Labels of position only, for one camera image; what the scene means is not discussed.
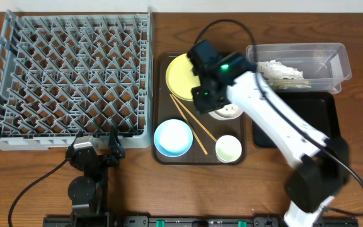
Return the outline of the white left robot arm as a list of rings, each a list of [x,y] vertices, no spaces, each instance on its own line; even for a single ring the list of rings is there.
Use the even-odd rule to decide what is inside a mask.
[[[112,153],[98,154],[94,137],[79,132],[66,151],[66,160],[83,172],[69,184],[67,190],[72,201],[69,225],[111,226],[112,216],[107,207],[108,168],[117,164],[116,157]]]

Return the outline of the pink bowl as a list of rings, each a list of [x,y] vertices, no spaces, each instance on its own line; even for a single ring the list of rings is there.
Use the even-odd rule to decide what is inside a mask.
[[[238,118],[243,111],[235,104],[225,105],[219,110],[209,112],[209,115],[216,120],[233,120]]]

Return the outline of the light blue bowl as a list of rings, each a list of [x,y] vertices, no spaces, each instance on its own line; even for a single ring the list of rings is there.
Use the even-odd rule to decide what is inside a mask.
[[[192,144],[192,130],[182,120],[166,120],[160,123],[154,132],[155,148],[166,157],[183,156]]]

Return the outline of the white green cup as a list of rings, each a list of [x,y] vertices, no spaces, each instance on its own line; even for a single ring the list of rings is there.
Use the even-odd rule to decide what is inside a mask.
[[[243,148],[236,137],[224,135],[217,140],[215,150],[220,162],[232,163],[241,157]]]

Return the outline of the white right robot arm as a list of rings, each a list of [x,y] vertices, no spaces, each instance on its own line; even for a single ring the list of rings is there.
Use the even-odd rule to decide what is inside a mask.
[[[269,87],[257,64],[239,53],[189,52],[166,69],[166,81],[188,90],[200,114],[234,104],[283,154],[294,172],[285,185],[287,226],[312,226],[347,183],[349,147],[305,122]]]

